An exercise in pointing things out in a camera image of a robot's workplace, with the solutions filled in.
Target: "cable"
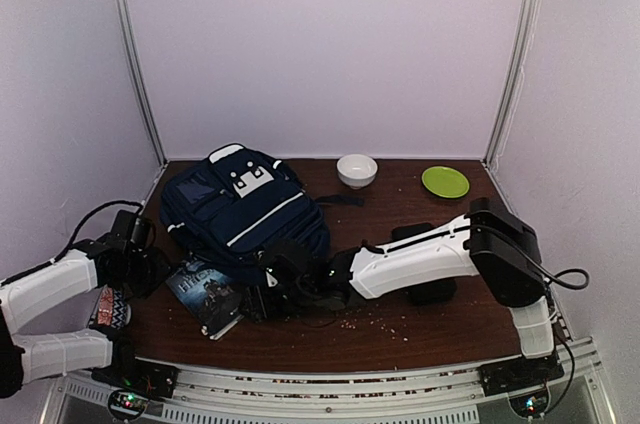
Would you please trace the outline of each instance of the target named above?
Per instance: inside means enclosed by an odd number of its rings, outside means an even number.
[[[82,218],[82,220],[78,223],[78,225],[76,226],[76,228],[73,230],[73,234],[71,234],[71,237],[69,238],[69,241],[67,242],[67,244],[64,246],[64,249],[62,249],[62,251],[60,251],[58,253],[58,255],[56,255],[56,257],[54,257],[53,259],[40,264],[38,266],[32,267],[31,269],[27,269],[25,271],[19,272],[18,274],[15,274],[3,281],[0,281],[0,286],[6,286],[8,284],[11,284],[12,282],[18,281],[20,279],[22,279],[23,277],[29,276],[35,272],[38,272],[42,269],[45,269],[49,266],[51,266],[52,264],[55,264],[56,262],[58,262],[60,259],[62,259],[67,252],[69,252],[69,250],[71,249],[71,247],[73,246],[76,238],[78,237],[78,233],[80,232],[80,230],[82,229],[82,226],[84,226],[87,221],[89,219],[91,219],[91,217],[93,217],[94,215],[96,215],[98,212],[102,211],[103,209],[106,209],[107,207],[111,207],[111,206],[117,206],[117,205],[123,205],[123,206],[132,206],[132,207],[137,207],[138,208],[138,212],[137,214],[140,213],[140,211],[142,211],[142,204],[140,204],[139,202],[135,202],[135,201],[124,201],[124,200],[117,200],[117,201],[109,201],[109,202],[105,202],[104,204],[96,207],[94,210],[92,210],[91,212],[89,212],[86,216],[84,216]]]
[[[302,278],[303,278],[303,277],[306,277],[306,276],[305,276],[304,274],[302,274],[302,275],[300,275],[300,276],[296,277],[296,280],[294,281],[294,284],[295,284],[295,286],[296,286],[296,289],[298,289],[298,291],[300,291],[300,293],[301,293],[303,296],[308,297],[308,298],[309,298],[309,299],[311,299],[311,300],[316,301],[316,300],[318,300],[318,299],[322,299],[322,298],[323,298],[323,296],[322,296],[322,295],[320,295],[320,294],[316,294],[316,293],[313,293],[313,292],[310,292],[310,291],[307,291],[306,289],[304,289],[304,288],[302,287],[302,284],[303,284],[303,283],[302,283]]]
[[[107,410],[114,418],[114,422],[116,420],[124,423],[135,421],[144,414],[148,405],[148,398],[130,389],[116,389],[107,398]]]
[[[556,400],[556,402],[553,403],[553,405],[549,409],[544,411],[545,416],[550,414],[556,407],[558,407],[558,405],[560,405],[562,400],[565,398],[565,396],[569,392],[569,388],[571,387],[571,383],[573,382],[573,377],[575,376],[575,373],[576,373],[576,358],[573,355],[573,351],[567,344],[566,339],[560,337],[556,329],[553,330],[553,334],[558,338],[558,340],[560,341],[560,344],[562,344],[564,348],[567,350],[567,352],[569,353],[569,358],[571,359],[571,373],[569,374],[569,380],[567,381],[567,386],[564,388],[564,391],[562,391],[562,394],[560,394],[560,397]]]
[[[564,287],[565,289],[571,289],[572,291],[581,291],[582,289],[585,289],[589,285],[590,276],[589,276],[589,273],[584,269],[580,269],[576,267],[576,268],[565,269],[563,271],[558,272],[557,274],[551,274],[544,267],[542,267],[540,264],[534,261],[518,245],[516,241],[511,239],[509,236],[507,236],[503,232],[500,232],[497,229],[494,229],[493,227],[485,226],[483,224],[473,224],[471,228],[486,231],[490,234],[493,234],[494,236],[501,239],[502,241],[506,242],[507,244],[509,244],[509,246],[511,246],[514,250],[516,250],[522,257],[524,257],[529,262],[529,264],[535,267],[538,271],[540,271],[541,274],[543,274],[547,279],[549,279],[554,284]],[[572,284],[570,282],[559,279],[560,277],[565,276],[567,274],[580,274],[581,276],[584,277],[584,282],[581,284]]]
[[[333,319],[331,319],[328,322],[323,322],[322,324],[318,324],[318,325],[314,325],[314,324],[309,324],[308,322],[305,322],[304,319],[300,318],[300,322],[302,323],[303,326],[306,327],[310,327],[311,329],[322,329],[324,327],[329,327],[331,324],[335,324],[335,322],[338,320],[338,316],[336,315],[336,312],[334,311],[333,313]]]
[[[95,216],[97,213],[99,213],[100,211],[102,211],[103,209],[106,209],[107,207],[111,207],[111,206],[131,206],[131,207],[137,207],[138,208],[138,212],[137,214],[140,213],[140,211],[142,211],[142,204],[140,204],[139,202],[135,202],[135,201],[125,201],[122,199],[118,199],[116,201],[109,201],[109,202],[105,202],[104,204],[96,207],[95,209],[93,209],[92,211],[90,211],[89,213],[87,213],[82,220],[78,223],[78,225],[76,226],[76,228],[73,230],[73,233],[71,234],[71,237],[69,238],[69,241],[67,241],[67,244],[64,246],[64,248],[62,249],[62,251],[60,251],[58,253],[58,255],[56,257],[53,258],[53,260],[51,261],[52,263],[56,263],[58,262],[60,259],[62,259],[67,252],[69,252],[71,250],[71,247],[73,246],[73,244],[76,241],[76,238],[78,237],[78,234],[80,233],[80,230],[84,227],[84,225],[87,223],[87,221],[89,219],[91,219],[93,216]]]

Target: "navy blue backpack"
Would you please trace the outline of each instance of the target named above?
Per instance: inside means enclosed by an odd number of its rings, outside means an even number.
[[[264,284],[260,253],[281,239],[315,257],[329,253],[329,229],[293,170],[230,144],[167,182],[160,220],[183,248],[229,277]]]

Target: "white bowl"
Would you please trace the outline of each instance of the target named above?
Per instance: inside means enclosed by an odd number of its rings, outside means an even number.
[[[352,189],[361,189],[371,184],[377,172],[376,161],[363,154],[349,154],[338,161],[338,176]]]

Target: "book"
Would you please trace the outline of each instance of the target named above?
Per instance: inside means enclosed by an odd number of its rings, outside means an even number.
[[[220,339],[242,319],[242,293],[231,287],[230,277],[212,269],[209,263],[187,261],[166,282],[209,339]]]

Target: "white stripe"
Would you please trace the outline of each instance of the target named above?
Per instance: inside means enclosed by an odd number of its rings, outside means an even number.
[[[137,413],[138,413],[138,411],[134,411],[134,410],[132,410],[132,409],[126,409],[126,408],[124,408],[124,407],[120,407],[120,406],[109,406],[109,407],[111,407],[111,409],[115,409],[116,411],[118,411],[118,412],[122,412],[122,413],[124,413],[124,414],[131,414],[132,416],[133,416],[134,414],[137,414]]]
[[[171,224],[169,227],[167,227],[167,232],[171,232],[174,229],[179,229],[182,226],[184,226],[184,222],[181,222],[180,224]]]
[[[264,221],[266,221],[267,219],[269,219],[269,217],[273,216],[276,212],[278,212],[280,209],[282,209],[284,206],[286,206],[287,204],[289,204],[290,202],[295,201],[296,199],[300,198],[304,196],[304,192],[299,192],[298,194],[296,194],[295,196],[293,196],[290,199],[287,199],[284,202],[281,202],[280,204],[278,204],[276,207],[274,207],[273,209],[271,209],[268,213],[266,213],[264,216],[262,216],[260,219],[258,219],[256,222],[254,222],[251,226],[247,227],[244,231],[242,231],[240,234],[238,234],[236,237],[234,237],[233,239],[231,239],[229,242],[227,242],[227,246],[231,247],[233,246],[238,239],[241,239],[245,234],[251,232],[253,229],[255,229],[256,227],[258,227],[260,224],[262,224]]]
[[[242,149],[244,149],[244,147],[242,147],[240,144],[231,144],[227,147],[223,147],[222,149],[218,149],[217,151],[209,154],[209,161],[211,162],[211,164],[215,164],[223,157],[230,156],[234,152],[238,152]]]
[[[67,375],[67,346],[65,346],[64,342],[58,339],[58,336],[56,336],[55,334],[47,334],[47,336],[53,337],[53,340],[56,341],[60,346],[60,348],[62,349],[62,375],[66,376]]]

